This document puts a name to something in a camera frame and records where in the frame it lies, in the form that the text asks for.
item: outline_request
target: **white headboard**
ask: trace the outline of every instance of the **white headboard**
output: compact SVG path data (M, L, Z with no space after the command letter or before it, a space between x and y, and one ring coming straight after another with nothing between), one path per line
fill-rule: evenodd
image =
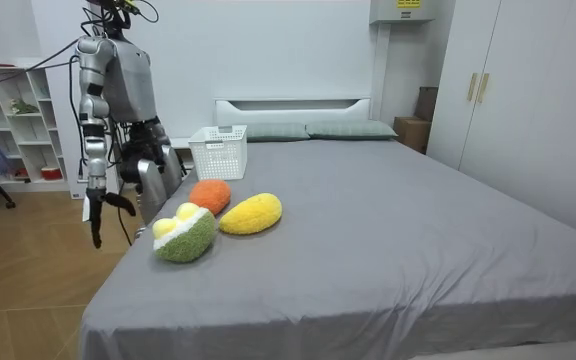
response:
M308 123L331 120L368 120L370 99L216 100L215 124Z

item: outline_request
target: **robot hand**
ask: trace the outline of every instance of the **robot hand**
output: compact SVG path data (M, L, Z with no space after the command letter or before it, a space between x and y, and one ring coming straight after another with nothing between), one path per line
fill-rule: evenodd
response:
M135 207L132 205L130 200L115 193L106 193L105 189L87 189L86 202L89 204L88 220L90 221L92 242L97 249L101 247L101 208L104 202L107 202L109 205L114 207L126 210L130 216L137 215Z

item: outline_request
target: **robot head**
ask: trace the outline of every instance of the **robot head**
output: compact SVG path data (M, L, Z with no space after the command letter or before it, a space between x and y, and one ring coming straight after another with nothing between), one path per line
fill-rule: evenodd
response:
M130 29L130 14L140 15L139 8L132 0L86 0L100 7L102 14L107 12L109 17L101 22L104 30L111 36L121 34L123 29Z

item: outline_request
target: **wooden floor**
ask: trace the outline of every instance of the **wooden floor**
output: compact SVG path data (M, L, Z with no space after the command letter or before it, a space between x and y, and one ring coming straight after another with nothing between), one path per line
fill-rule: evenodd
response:
M11 210L0 197L0 359L76 360L81 314L128 249L117 210L105 206L96 250L81 201L61 192L12 196ZM132 238L138 218L122 217Z

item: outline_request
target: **yellow label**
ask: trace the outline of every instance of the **yellow label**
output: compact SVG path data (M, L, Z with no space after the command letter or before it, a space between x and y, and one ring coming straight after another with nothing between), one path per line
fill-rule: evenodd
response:
M397 0L397 7L407 9L420 8L421 0Z

